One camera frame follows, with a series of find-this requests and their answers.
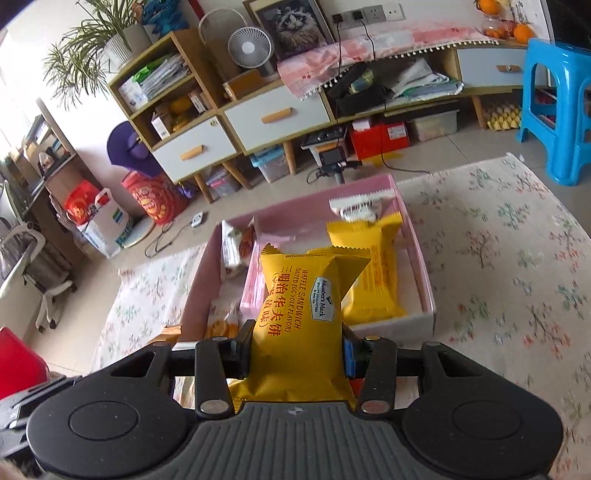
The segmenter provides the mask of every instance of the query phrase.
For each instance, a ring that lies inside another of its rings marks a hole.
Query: pink box
[[[405,317],[357,325],[354,327],[354,331],[359,336],[380,335],[399,343],[429,340],[435,327],[433,291],[411,219],[396,183],[390,175],[373,176],[313,195],[289,200],[231,219],[228,222],[235,227],[244,229],[248,226],[252,216],[256,215],[261,231],[271,235],[295,236],[293,244],[282,248],[283,251],[301,253],[310,248],[330,245],[326,233],[326,223],[338,220],[338,217],[330,210],[330,199],[386,189],[394,190],[396,197],[385,208],[383,214],[400,212],[403,218],[401,233],[395,240],[395,247],[398,252],[398,297],[408,314]],[[181,318],[182,334],[179,341],[196,341],[204,337],[210,303],[218,297],[222,285],[220,280],[221,249],[222,229],[220,225],[217,225],[207,243],[203,259],[189,292]]]

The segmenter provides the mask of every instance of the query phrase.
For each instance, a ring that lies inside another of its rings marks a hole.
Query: orange
[[[513,36],[519,43],[527,45],[527,43],[530,41],[530,38],[535,37],[535,33],[529,25],[519,24],[513,30]]]
[[[498,15],[501,13],[501,5],[496,0],[478,0],[476,7],[486,15]]]

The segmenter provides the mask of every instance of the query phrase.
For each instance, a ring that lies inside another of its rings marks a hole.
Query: office chair
[[[46,288],[29,274],[27,269],[43,250],[46,240],[33,228],[32,223],[23,221],[15,207],[15,199],[6,180],[0,192],[0,222],[8,230],[0,240],[0,298],[6,297],[10,289],[17,282],[22,281],[22,278],[25,282],[32,282],[41,292],[41,307],[35,327],[43,333],[44,322],[47,321],[50,328],[56,328],[57,322],[53,318],[53,298],[68,288],[76,291],[76,286],[71,280],[66,280],[55,287]]]

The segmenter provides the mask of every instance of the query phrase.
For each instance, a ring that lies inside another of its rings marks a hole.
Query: plant pot
[[[115,35],[105,44],[105,52],[112,63],[111,67],[115,69],[121,68],[125,63],[136,58],[152,44],[143,25],[131,25],[123,30],[123,34],[131,50],[127,48],[123,38],[119,34]]]

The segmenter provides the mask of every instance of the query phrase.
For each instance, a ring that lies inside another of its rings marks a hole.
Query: pink tray
[[[414,276],[420,305],[414,311],[408,312],[406,317],[359,325],[354,330],[359,336],[380,335],[397,342],[428,340],[432,337],[435,326],[433,291],[413,225],[395,181],[390,175],[373,176],[334,189],[282,202],[231,219],[229,223],[239,228],[246,228],[252,216],[256,214],[260,230],[271,235],[301,234],[302,232],[322,234],[326,230],[326,222],[338,220],[330,210],[330,199],[385,189],[392,189],[396,192],[396,198],[386,208],[384,214],[395,212],[402,214],[404,222],[401,234],[412,268],[410,278]],[[220,225],[217,225],[207,243],[187,299],[181,319],[182,335],[179,341],[196,341],[204,337],[210,303],[218,297],[221,287],[221,249],[222,229]]]

